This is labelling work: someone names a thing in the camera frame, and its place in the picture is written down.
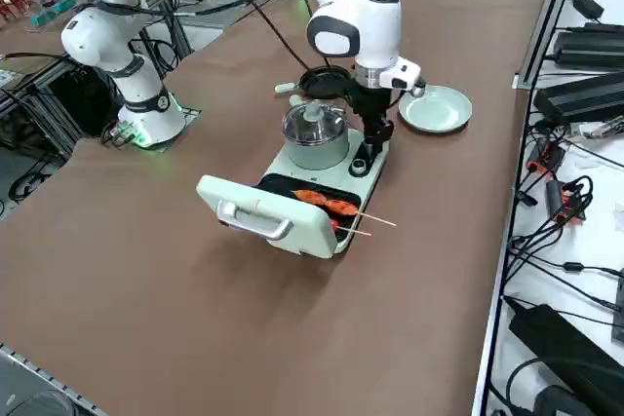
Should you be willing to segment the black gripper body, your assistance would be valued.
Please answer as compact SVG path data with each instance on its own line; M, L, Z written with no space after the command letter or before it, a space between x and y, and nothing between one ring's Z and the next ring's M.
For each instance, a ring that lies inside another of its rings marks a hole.
M370 89L352 80L347 85L347 101L352 111L362 119L385 118L391 103L391 91Z

